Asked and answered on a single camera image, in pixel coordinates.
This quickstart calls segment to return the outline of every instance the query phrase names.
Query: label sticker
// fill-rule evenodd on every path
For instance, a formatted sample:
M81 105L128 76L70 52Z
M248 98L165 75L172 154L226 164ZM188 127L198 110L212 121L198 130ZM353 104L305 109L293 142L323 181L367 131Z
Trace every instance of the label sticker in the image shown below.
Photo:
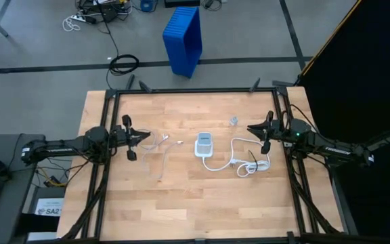
M61 216L64 198L39 199L35 208L35 214L41 216Z

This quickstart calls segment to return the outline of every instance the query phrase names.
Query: black metal frame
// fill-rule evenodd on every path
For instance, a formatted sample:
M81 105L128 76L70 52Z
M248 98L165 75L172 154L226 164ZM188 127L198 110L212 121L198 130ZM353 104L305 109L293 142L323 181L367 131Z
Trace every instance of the black metal frame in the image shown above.
M105 126L106 117L109 110L109 103L111 98L114 98L114 106L112 109L112 118L111 118L111 129L116 126L116 120L118 117L118 107L119 100L122 95L129 94L181 94L181 93L227 93L227 92L271 92L273 95L274 106L276 114L281 114L281 107L279 101L279 95L282 94L284 103L286 106L287 114L291 118L293 117L291 111L289 110L289 100L286 90L283 87L256 87L256 89L250 88L210 88L210 89L145 89L145 90L130 90L131 82L128 83L125 90L107 90L104 99L104 106L102 111L102 118L100 125ZM353 241L354 243L365 243L368 241L368 237L359 237L352 235L343 235L337 230L335 230L328 221L323 217L323 215L318 211L317 207L312 203L311 192L309 189L309 184L307 180L307 175L305 171L305 166L303 164L303 159L301 157L297 158L297 165L300 171L300 177L302 184L299 184L297 177L295 175L293 158L290 153L290 148L285 147L285 144L282 143L284 149L284 156L286 158L286 166L288 171L288 178L290 180L293 205L295 207L297 224L299 227L299 233L301 238L294 237L292 232L287 232L287 237L268 237L268 238L256 238L256 239L203 239L203 240L157 240L157 241L106 241L100 243L297 243L298 241L310 242L311 243L345 243L347 241ZM110 164L106 164L103 170L103 178L108 178L110 171ZM94 165L91 172L91 179L88 191L88 199L91 200L94 191L95 185L97 182L98 176L98 166ZM104 216L104 205L106 198L106 187L104 193L100 197L99 206L97 210L97 218L95 220L95 231L93 238L96 240L100 239L100 232L102 228L102 220ZM303 220L303 212L301 208L300 199L307 205L309 220L311 222L311 229L313 233L308 233L305 229L305 222ZM318 224L324 229L328 234L320 234L318 230ZM88 237L89 229L89 219L86 221L82 229L81 238Z

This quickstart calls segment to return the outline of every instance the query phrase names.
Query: yellow stripe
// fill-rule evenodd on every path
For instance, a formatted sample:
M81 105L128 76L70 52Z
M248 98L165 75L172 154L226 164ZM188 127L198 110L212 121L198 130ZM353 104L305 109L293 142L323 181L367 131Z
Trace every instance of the yellow stripe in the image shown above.
M316 58L318 58L318 56L324 51L324 48L326 48L326 46L330 43L330 41L332 41L333 37L336 35L336 33L339 31L339 29L342 27L342 25L345 23L345 21L350 17L351 13L353 13L353 11L355 11L356 7L359 5L359 3L362 2L362 0L357 0L357 2L355 3L355 5L351 8L351 10L349 11L349 13L345 16L345 18L343 19L343 21L341 21L341 23L339 23L339 25L335 28L335 30L333 31L333 33L329 36L328 38L328 41L324 44L324 46L318 51L318 53L312 57L312 59L309 61L309 63L305 66L305 68L302 70L302 73L301 73L301 76L305 75L306 72L311 68L312 64L314 63L314 61L316 60Z

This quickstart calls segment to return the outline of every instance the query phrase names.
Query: power strip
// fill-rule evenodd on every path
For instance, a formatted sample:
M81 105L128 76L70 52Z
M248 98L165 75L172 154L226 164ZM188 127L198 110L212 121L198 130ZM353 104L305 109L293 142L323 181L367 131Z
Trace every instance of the power strip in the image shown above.
M72 20L77 20L77 21L81 21L81 22L87 22L83 16L72 15L70 18Z

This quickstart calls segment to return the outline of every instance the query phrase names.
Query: white cord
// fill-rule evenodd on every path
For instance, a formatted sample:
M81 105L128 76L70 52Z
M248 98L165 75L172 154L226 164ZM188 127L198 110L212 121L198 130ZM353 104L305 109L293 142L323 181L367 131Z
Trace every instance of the white cord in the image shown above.
M254 140L248 140L248 139L244 139L244 138L232 138L231 139L231 158L230 160L228 161L227 164L225 164L223 167L220 167L218 169L211 169L209 167L207 167L206 165L206 162L205 162L205 158L202 158L202 164L204 165L204 167L206 167L206 169L208 169L209 171L220 171L222 169L225 169L226 167L228 167L228 165L235 165L236 163L242 163L242 165L240 165L238 168L237 168L237 175L239 177L247 177L248 175L250 174L253 174L255 173L256 171L266 171L270 168L270 158L269 158L269 155L266 154L266 161L258 161L258 162L248 162L248 161L243 161L243 160L240 160L240 159L235 159L234 158L234 148L233 148L233 141L234 140L241 140L241 141L244 141L244 142L252 142L252 143L257 143L259 144L260 146L263 146L263 144L261 142L258 142L258 141L254 141ZM245 170L246 170L246 174L244 175L241 175L239 173L240 169L244 167Z
M81 30L81 27L79 27L79 25L72 23L72 19L70 17L67 17L62 21L62 28L67 32Z
M154 136L154 142L153 142L153 146L151 146L150 148L145 148L145 147L142 147L144 149L147 149L146 153L144 153L144 155L142 155L142 164L144 165L144 167L147 168L147 163L145 161L145 158L146 158L146 155L153 149L155 149L156 147L158 147L160 144L162 144L165 140L167 140L169 138L168 135L162 135L162 140L158 143L158 144L154 144L156 142L156 135Z
M165 152L163 152L163 157L162 157L162 171L161 171L161 173L160 173L158 176L156 176L155 178L157 178L158 180L162 179L163 172L164 172L164 170L165 170L165 156L167 155L168 150L169 150L170 148L172 148L173 146L175 146L175 145L180 145L180 144L183 144L183 141L176 141L176 142L172 143L171 145L169 145L169 146L167 147L167 149L165 149Z

